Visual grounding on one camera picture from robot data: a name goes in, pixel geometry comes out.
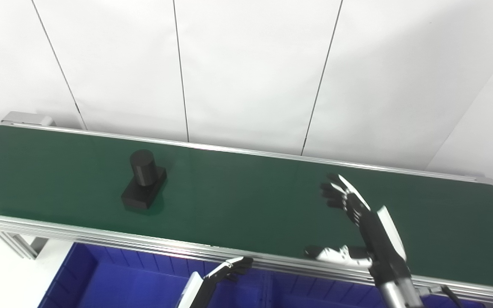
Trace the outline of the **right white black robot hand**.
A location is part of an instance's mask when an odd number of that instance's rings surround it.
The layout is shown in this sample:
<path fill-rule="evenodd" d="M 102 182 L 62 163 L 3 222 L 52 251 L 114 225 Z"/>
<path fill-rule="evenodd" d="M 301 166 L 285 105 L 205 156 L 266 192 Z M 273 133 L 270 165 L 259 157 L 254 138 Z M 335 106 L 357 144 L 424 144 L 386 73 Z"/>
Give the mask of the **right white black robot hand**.
<path fill-rule="evenodd" d="M 406 253 L 395 224 L 385 206 L 374 212 L 358 190 L 340 174 L 330 173 L 321 195 L 331 208 L 345 212 L 358 227 L 364 247 L 339 249 L 309 245 L 304 254 L 315 261 L 368 269 L 377 286 L 410 279 Z"/>

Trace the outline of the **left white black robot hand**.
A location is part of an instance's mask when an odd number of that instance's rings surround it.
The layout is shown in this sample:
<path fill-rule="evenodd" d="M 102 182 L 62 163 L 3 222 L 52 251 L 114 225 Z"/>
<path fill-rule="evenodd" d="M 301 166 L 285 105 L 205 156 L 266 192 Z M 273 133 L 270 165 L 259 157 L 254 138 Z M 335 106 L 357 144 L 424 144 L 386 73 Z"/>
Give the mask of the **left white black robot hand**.
<path fill-rule="evenodd" d="M 180 294 L 176 307 L 207 308 L 221 281 L 227 279 L 237 282 L 241 275 L 245 275 L 252 268 L 253 263 L 252 257 L 235 257 L 220 263 L 207 275 L 201 276 L 198 272 L 193 272 Z"/>

